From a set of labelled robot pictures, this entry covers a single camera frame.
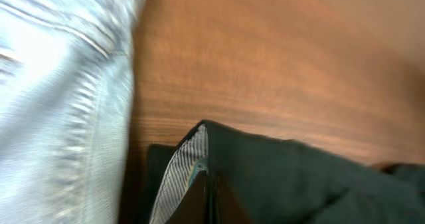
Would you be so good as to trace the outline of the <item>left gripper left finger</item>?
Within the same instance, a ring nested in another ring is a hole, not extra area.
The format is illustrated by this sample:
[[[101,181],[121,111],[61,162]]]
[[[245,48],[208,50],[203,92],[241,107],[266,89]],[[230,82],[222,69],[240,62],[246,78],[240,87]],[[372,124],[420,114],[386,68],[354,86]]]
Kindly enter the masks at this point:
[[[209,176],[200,171],[166,224],[205,224],[209,200]]]

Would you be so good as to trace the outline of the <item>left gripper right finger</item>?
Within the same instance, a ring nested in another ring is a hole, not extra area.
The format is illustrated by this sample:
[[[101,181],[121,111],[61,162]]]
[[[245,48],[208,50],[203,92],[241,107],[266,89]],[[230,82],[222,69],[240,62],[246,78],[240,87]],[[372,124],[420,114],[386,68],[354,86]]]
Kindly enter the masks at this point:
[[[226,178],[219,175],[214,193],[215,221],[219,224],[251,224]]]

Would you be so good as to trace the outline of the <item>black shorts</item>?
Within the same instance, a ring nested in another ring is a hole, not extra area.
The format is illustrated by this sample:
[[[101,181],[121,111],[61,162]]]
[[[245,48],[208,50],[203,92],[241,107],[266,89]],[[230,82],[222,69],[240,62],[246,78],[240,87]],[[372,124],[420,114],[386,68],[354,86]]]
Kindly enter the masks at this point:
[[[209,176],[206,223],[226,178],[252,223],[423,223],[424,166],[376,170],[295,140],[241,132],[210,120],[176,147],[153,144],[140,223],[166,223],[200,171]]]

